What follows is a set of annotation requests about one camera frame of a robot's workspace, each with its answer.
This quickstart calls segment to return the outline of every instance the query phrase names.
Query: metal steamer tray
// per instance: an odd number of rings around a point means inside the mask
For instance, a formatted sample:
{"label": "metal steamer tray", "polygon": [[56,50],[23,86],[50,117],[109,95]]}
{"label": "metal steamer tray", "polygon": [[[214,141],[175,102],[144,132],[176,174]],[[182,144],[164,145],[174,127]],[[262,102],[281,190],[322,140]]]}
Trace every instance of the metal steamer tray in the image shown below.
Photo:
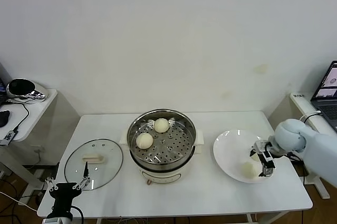
{"label": "metal steamer tray", "polygon": [[[159,118],[168,120],[170,127],[165,133],[154,130],[154,122]],[[153,137],[149,149],[139,149],[136,138],[141,133]],[[141,167],[154,172],[169,172],[187,163],[194,153],[196,130],[191,120],[178,111],[157,109],[137,118],[127,133],[127,143],[131,155]]]}

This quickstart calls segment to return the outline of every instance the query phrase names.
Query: steamed bun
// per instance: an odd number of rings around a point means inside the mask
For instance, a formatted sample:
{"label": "steamed bun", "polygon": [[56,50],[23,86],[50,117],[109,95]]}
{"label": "steamed bun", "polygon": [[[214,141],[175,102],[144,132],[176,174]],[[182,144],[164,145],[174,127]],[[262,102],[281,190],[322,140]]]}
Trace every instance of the steamed bun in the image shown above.
{"label": "steamed bun", "polygon": [[154,130],[158,133],[164,133],[170,128],[169,121],[164,118],[159,118],[154,122]]}
{"label": "steamed bun", "polygon": [[153,137],[149,133],[141,133],[136,139],[136,144],[139,149],[148,149],[153,144]]}
{"label": "steamed bun", "polygon": [[255,169],[251,162],[245,162],[241,166],[242,174],[249,179],[256,178],[259,176],[259,172]]}

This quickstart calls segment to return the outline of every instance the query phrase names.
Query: white plate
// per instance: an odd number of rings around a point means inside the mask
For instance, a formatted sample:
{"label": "white plate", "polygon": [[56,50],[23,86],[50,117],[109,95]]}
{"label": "white plate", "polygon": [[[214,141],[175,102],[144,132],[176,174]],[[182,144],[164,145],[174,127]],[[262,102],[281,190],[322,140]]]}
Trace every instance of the white plate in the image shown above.
{"label": "white plate", "polygon": [[217,137],[213,145],[213,153],[217,164],[232,178],[245,183],[260,183],[269,177],[245,177],[241,172],[241,166],[250,162],[258,171],[262,171],[261,162],[254,161],[250,151],[254,143],[261,140],[259,136],[246,130],[229,130]]}

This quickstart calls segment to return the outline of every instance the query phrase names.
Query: speaker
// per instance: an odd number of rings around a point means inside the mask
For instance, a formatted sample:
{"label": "speaker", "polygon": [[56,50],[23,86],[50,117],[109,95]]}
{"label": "speaker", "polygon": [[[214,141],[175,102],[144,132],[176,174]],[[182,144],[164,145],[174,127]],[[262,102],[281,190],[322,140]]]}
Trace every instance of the speaker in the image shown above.
{"label": "speaker", "polygon": [[16,78],[6,87],[7,96],[23,103],[39,103],[48,97],[48,90],[41,85],[24,78]]}

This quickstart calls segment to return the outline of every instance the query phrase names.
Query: stain on wall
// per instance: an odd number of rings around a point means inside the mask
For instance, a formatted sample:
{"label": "stain on wall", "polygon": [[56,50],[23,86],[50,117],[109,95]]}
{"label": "stain on wall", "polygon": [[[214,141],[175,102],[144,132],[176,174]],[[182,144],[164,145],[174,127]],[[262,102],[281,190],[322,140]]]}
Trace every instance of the stain on wall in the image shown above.
{"label": "stain on wall", "polygon": [[232,96],[232,92],[231,91],[225,91],[223,92],[223,94],[221,95],[222,99],[228,99]]}
{"label": "stain on wall", "polygon": [[257,74],[266,74],[268,71],[268,68],[269,68],[268,64],[262,64],[262,65],[255,66],[253,68],[253,71]]}

